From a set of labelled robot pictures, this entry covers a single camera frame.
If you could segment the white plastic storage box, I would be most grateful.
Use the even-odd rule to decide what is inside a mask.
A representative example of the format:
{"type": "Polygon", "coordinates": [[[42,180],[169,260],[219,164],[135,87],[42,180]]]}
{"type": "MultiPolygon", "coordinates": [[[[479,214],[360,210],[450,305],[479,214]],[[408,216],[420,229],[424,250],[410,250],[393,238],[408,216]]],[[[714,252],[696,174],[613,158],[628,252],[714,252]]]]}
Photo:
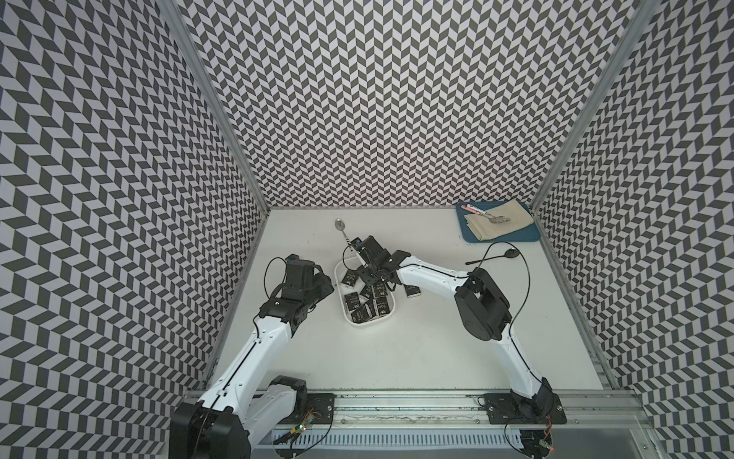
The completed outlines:
{"type": "Polygon", "coordinates": [[[334,274],[336,294],[348,323],[355,327],[367,327],[387,321],[395,315],[395,296],[385,286],[378,283],[366,285],[343,261],[338,261],[334,274]]]}

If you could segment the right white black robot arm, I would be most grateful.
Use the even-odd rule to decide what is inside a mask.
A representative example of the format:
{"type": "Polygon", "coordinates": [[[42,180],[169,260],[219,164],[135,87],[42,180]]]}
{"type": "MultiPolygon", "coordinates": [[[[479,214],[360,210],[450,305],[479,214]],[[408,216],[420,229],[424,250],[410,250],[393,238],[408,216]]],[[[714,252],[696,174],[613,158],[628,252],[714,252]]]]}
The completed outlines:
{"type": "Polygon", "coordinates": [[[439,267],[405,251],[390,254],[374,237],[349,243],[361,266],[357,274],[364,284],[377,282],[417,287],[456,303],[462,325],[482,342],[496,344],[510,379],[510,402],[516,422],[541,424],[554,410],[554,391],[547,379],[536,373],[522,346],[512,335],[510,302],[488,271],[470,272],[439,267]]]}

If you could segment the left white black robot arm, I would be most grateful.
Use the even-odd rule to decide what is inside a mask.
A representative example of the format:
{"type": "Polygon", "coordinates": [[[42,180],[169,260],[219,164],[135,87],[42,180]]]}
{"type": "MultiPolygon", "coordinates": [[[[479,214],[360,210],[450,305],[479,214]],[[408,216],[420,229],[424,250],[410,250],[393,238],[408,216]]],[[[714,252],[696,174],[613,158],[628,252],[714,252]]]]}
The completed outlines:
{"type": "Polygon", "coordinates": [[[280,421],[309,414],[304,380],[278,376],[264,394],[256,392],[309,313],[334,290],[315,262],[285,258],[284,279],[253,318],[254,331],[237,357],[196,402],[173,412],[170,458],[249,458],[280,421]]]}

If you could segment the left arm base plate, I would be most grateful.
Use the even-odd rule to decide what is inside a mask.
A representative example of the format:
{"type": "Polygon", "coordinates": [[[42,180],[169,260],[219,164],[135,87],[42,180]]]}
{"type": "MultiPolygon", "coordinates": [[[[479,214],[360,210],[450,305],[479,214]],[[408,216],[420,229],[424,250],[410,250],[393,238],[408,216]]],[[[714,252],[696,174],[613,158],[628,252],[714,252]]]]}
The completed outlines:
{"type": "Polygon", "coordinates": [[[311,412],[315,415],[310,425],[327,426],[333,422],[336,409],[336,394],[332,392],[309,392],[305,402],[298,402],[294,411],[281,419],[278,424],[294,426],[303,421],[311,412]]]}

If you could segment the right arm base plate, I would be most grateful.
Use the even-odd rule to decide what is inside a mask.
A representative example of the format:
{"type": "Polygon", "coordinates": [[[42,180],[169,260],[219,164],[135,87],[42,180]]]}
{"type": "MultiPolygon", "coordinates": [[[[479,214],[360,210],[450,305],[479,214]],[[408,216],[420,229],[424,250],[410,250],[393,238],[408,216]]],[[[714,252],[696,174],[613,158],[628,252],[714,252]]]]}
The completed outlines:
{"type": "Polygon", "coordinates": [[[511,392],[486,393],[479,397],[480,407],[487,411],[489,424],[565,425],[568,422],[565,409],[557,394],[544,402],[517,396],[511,392]]]}

